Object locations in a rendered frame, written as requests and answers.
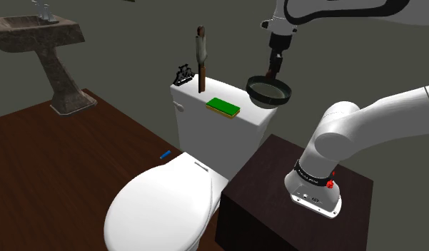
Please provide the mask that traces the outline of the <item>black frying pan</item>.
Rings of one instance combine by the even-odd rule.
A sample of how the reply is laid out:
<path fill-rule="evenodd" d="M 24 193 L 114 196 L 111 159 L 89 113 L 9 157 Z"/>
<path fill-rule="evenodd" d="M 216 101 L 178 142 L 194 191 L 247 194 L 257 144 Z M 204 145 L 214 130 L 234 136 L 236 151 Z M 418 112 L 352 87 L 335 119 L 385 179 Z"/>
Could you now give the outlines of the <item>black frying pan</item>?
<path fill-rule="evenodd" d="M 292 89 L 276 78 L 277 73 L 269 70 L 264 76 L 251 76 L 246 83 L 250 100 L 260 108 L 273 109 L 286 104 Z"/>

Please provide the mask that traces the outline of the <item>green and yellow sponge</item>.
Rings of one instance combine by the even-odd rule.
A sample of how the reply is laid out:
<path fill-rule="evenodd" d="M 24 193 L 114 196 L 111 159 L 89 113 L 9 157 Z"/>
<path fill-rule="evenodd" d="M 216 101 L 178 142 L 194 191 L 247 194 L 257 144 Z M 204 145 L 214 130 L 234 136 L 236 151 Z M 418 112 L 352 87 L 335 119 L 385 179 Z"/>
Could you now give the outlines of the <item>green and yellow sponge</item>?
<path fill-rule="evenodd" d="M 215 111 L 227 118 L 234 118 L 237 116 L 241 108 L 233 105 L 232 103 L 221 100 L 220 98 L 212 98 L 210 101 L 206 103 L 206 107 Z"/>

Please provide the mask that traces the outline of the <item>black metal figure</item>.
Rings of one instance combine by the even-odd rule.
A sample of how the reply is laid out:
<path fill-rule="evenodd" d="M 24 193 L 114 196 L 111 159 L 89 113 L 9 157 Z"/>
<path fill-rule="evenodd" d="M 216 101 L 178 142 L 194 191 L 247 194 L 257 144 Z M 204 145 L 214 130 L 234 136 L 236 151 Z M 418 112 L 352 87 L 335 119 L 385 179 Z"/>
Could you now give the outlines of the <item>black metal figure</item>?
<path fill-rule="evenodd" d="M 178 68 L 179 70 L 176 73 L 176 78 L 173 81 L 173 85 L 175 86 L 181 86 L 185 83 L 188 83 L 195 76 L 195 73 L 191 70 L 187 63 L 179 66 Z"/>

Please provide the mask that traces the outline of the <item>white toilet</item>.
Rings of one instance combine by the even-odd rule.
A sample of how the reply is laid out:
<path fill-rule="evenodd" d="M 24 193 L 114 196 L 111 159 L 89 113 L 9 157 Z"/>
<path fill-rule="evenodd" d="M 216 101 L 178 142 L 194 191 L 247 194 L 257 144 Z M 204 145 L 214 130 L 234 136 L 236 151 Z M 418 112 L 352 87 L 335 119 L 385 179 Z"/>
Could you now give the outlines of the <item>white toilet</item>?
<path fill-rule="evenodd" d="M 171 85 L 181 153 L 130 180 L 104 222 L 108 251 L 196 251 L 221 192 L 257 151 L 274 109 L 256 106 L 239 88 L 212 78 Z M 227 118 L 206 107 L 220 98 L 241 108 Z"/>

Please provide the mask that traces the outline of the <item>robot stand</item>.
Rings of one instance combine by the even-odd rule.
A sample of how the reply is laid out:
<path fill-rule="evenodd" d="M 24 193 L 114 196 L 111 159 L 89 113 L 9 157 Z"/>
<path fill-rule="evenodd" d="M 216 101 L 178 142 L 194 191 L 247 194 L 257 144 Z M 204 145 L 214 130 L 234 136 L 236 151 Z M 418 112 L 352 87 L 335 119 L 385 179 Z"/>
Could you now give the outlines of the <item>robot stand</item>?
<path fill-rule="evenodd" d="M 284 185 L 302 152 L 270 135 L 227 184 L 215 237 L 224 251 L 366 251 L 373 181 L 338 165 L 343 206 L 323 217 L 294 203 Z"/>

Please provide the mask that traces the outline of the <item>brown handled brush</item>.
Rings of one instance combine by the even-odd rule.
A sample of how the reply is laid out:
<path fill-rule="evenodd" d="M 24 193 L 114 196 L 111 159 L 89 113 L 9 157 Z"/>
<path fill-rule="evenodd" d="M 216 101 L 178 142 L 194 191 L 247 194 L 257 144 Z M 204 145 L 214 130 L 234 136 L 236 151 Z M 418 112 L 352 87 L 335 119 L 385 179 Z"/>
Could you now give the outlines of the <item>brown handled brush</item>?
<path fill-rule="evenodd" d="M 196 35 L 196 60 L 198 62 L 198 92 L 202 93 L 206 89 L 206 33 L 204 26 L 197 28 Z"/>

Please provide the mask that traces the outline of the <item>brown stone pedestal sink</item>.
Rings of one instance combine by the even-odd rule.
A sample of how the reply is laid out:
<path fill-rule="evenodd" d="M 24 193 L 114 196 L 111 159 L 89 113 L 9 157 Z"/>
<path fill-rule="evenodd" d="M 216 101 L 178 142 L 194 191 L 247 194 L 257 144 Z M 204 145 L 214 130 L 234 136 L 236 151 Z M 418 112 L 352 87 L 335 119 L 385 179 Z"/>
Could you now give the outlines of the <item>brown stone pedestal sink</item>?
<path fill-rule="evenodd" d="M 51 108 L 60 116 L 71 116 L 97 104 L 84 93 L 62 64 L 56 48 L 85 41 L 75 21 L 53 15 L 43 0 L 31 0 L 36 15 L 0 17 L 0 50 L 7 53 L 33 51 L 39 58 L 53 89 Z"/>

